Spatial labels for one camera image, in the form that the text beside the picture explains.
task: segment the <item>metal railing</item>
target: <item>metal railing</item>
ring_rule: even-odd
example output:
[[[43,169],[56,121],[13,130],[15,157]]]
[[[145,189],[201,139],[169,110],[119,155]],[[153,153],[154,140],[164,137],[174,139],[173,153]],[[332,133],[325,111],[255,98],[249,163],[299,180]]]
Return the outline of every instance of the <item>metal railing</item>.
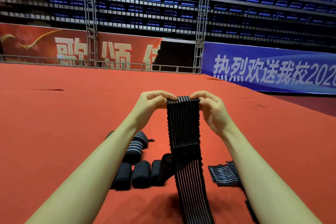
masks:
[[[148,67],[148,64],[143,63],[127,63],[127,62],[113,62],[113,61],[100,61],[100,60],[92,61],[92,60],[80,60],[80,59],[59,59],[59,58],[31,57],[20,55],[0,55],[0,63],[198,74],[193,72],[193,67],[185,67],[185,66],[152,64],[150,65],[151,69],[148,70],[146,69],[146,67]],[[141,68],[131,68],[131,66],[134,65]]]

